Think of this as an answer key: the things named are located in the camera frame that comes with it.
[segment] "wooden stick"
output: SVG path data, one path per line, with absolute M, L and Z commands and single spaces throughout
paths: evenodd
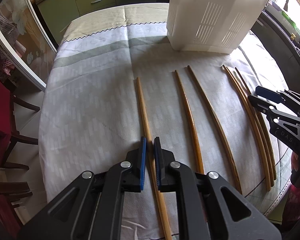
M 191 109 L 190 109 L 190 106 L 189 106 L 189 102 L 188 102 L 186 92 L 185 92 L 185 89 L 182 85 L 182 81 L 181 81 L 181 78 L 179 76 L 178 71 L 175 70 L 175 73 L 176 73 L 177 78 L 178 78 L 178 83 L 179 83 L 179 87 L 180 87 L 180 90 L 181 90 L 183 103 L 184 103 L 185 108 L 186 108 L 187 118 L 188 118 L 190 130 L 191 130 L 193 148 L 194 148 L 194 152 L 195 152 L 195 157 L 197 159 L 197 161 L 196 161 L 196 163 L 197 163 L 197 172 L 201 173 L 201 174 L 204 174 L 202 156 L 201 156 L 201 151 L 200 151 L 200 145 L 199 145 L 197 130 L 195 129 L 194 120 L 193 120 L 193 116 L 192 116 Z
M 242 83 L 244 84 L 247 92 L 249 93 L 249 95 L 251 95 L 252 94 L 251 90 L 249 89 L 249 87 L 248 87 L 247 83 L 245 82 L 243 76 L 241 75 L 239 69 L 235 68 L 235 70 L 237 71 L 239 77 L 241 78 Z M 266 126 L 265 120 L 262 117 L 262 114 L 259 111 L 256 111 L 255 109 L 254 109 L 254 112 L 257 114 L 259 124 L 261 125 L 261 131 L 263 132 L 263 138 L 262 139 L 264 140 L 265 150 L 267 152 L 267 155 L 268 155 L 268 158 L 270 159 L 270 164 L 271 164 L 271 166 L 269 165 L 269 168 L 270 167 L 272 168 L 272 175 L 273 175 L 274 180 L 276 180 L 277 179 L 277 174 L 276 174 L 276 170 L 275 170 L 274 153 L 273 153 L 273 149 L 272 149 L 270 136 L 269 136 L 269 133 L 268 133 L 268 130 L 267 130 L 267 126 Z
M 167 209 L 166 209 L 166 205 L 164 203 L 164 197 L 163 197 L 163 194 L 160 191 L 158 191 L 158 189 L 157 189 L 157 178 L 156 178 L 156 173 L 155 173 L 152 136 L 151 136 L 149 122 L 148 122 L 146 104 L 145 104 L 145 100 L 143 98 L 141 82 L 140 82 L 140 78 L 138 78 L 138 77 L 137 77 L 137 87 L 138 87 L 138 95 L 139 95 L 139 103 L 140 103 L 140 108 L 141 108 L 143 128 L 145 130 L 145 136 L 147 139 L 147 155 L 148 155 L 149 162 L 150 162 L 152 183 L 154 185 L 155 197 L 156 197 L 158 208 L 159 208 L 159 214 L 160 214 L 160 218 L 161 218 L 164 237 L 166 240 L 172 240 Z
M 266 177 L 266 190 L 270 191 L 270 189 L 271 189 L 271 183 L 270 183 L 269 166 L 268 166 L 268 162 L 267 162 L 267 158 L 266 158 L 265 148 L 264 148 L 264 146 L 262 144 L 261 135 L 260 135 L 260 132 L 258 130 L 256 121 L 255 121 L 255 119 L 254 119 L 254 117 L 252 115 L 252 112 L 250 111 L 249 105 L 247 103 L 247 100 L 246 100 L 246 98 L 244 96 L 244 93 L 243 93 L 241 87 L 239 86 L 239 84 L 235 80 L 235 78 L 232 75 L 232 73 L 228 70 L 228 68 L 225 67 L 224 65 L 223 65 L 223 68 L 226 71 L 226 74 L 227 74 L 228 78 L 230 79 L 232 85 L 236 89 L 237 94 L 238 94 L 238 96 L 239 96 L 239 98 L 240 98 L 240 100 L 241 100 L 241 102 L 242 102 L 242 104 L 243 104 L 243 106 L 244 106 L 244 108 L 246 110 L 246 113 L 249 116 L 249 119 L 250 119 L 250 122 L 251 122 L 251 125 L 252 125 L 252 128 L 253 128 L 253 131 L 254 131 L 256 139 L 257 139 L 259 150 L 260 150 L 261 160 L 262 160 L 262 164 L 263 164 L 263 172 L 264 172 L 265 177 Z
M 235 162 L 234 162 L 234 159 L 233 159 L 233 155 L 231 153 L 231 149 L 230 149 L 230 146 L 229 146 L 229 143 L 228 143 L 228 140 L 226 138 L 226 135 L 223 131 L 223 128 L 219 122 L 219 119 L 217 117 L 217 114 L 215 113 L 215 111 L 213 110 L 212 108 L 212 105 L 208 99 L 208 97 L 206 96 L 206 94 L 204 93 L 204 90 L 202 88 L 202 86 L 200 85 L 197 77 L 195 76 L 192 68 L 190 66 L 188 66 L 188 69 L 190 71 L 190 73 L 192 74 L 192 77 L 194 79 L 194 82 L 196 83 L 197 87 L 199 88 L 200 92 L 201 92 L 201 95 L 203 97 L 203 100 L 205 102 L 205 104 L 208 106 L 208 109 L 209 109 L 209 112 L 213 118 L 213 121 L 215 123 L 215 126 L 217 127 L 217 130 L 218 130 L 218 134 L 221 138 L 221 142 L 222 142 L 222 145 L 223 145 L 223 148 L 225 149 L 225 152 L 226 152 L 226 155 L 227 155 L 227 158 L 229 160 L 229 163 L 230 163 L 230 167 L 231 167 L 231 171 L 232 171 L 232 175 L 234 176 L 234 183 L 235 183 L 235 187 L 237 189 L 237 191 L 240 192 L 240 194 L 242 195 L 242 189 L 241 189 L 241 184 L 240 184 L 240 180 L 239 180 L 239 175 L 238 175 L 238 171 L 237 171 L 237 167 L 235 165 Z

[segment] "silver bolt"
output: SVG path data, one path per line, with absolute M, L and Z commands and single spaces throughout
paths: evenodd
M 210 171 L 208 176 L 212 179 L 217 179 L 219 177 L 219 174 L 216 173 L 215 171 Z
M 82 177 L 84 179 L 90 179 L 92 177 L 91 171 L 85 171 L 84 173 L 82 173 Z
M 131 163 L 128 161 L 124 161 L 124 162 L 120 163 L 120 166 L 123 168 L 129 168 L 131 166 Z
M 176 169 L 177 169 L 177 168 L 180 168 L 181 165 L 180 165 L 180 163 L 178 163 L 178 162 L 171 162 L 171 163 L 170 163 L 170 166 L 171 166 L 172 168 L 176 168 Z

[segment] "white plastic basket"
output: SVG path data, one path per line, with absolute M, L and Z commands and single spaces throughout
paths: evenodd
M 170 0 L 167 30 L 175 50 L 231 53 L 268 0 Z

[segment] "table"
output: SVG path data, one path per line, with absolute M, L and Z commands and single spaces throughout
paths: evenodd
M 229 141 L 243 195 L 265 215 L 287 191 L 291 150 L 271 136 L 277 180 L 265 190 L 261 159 L 249 120 L 226 74 L 237 67 L 250 90 L 257 85 L 287 88 L 276 62 L 249 32 L 230 55 L 173 51 L 166 37 L 168 4 L 109 8 L 74 20 L 66 31 L 50 73 L 39 124 L 39 154 L 47 200 L 81 172 L 107 171 L 138 147 L 143 127 L 135 87 L 140 77 L 152 136 L 176 160 L 195 169 L 178 69 L 198 132 L 205 171 L 217 171 L 233 184 L 220 139 L 194 86 L 191 65 Z M 284 106 L 278 109 L 289 112 Z M 178 234 L 174 193 L 165 193 L 171 232 Z M 121 239 L 159 239 L 163 231 L 148 169 L 141 194 L 127 193 Z

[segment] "cabinet handle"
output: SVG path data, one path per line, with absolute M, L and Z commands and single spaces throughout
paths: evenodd
M 91 2 L 91 4 L 96 3 L 96 2 L 100 2 L 100 1 L 102 1 L 102 0 L 95 0 L 95 1 Z

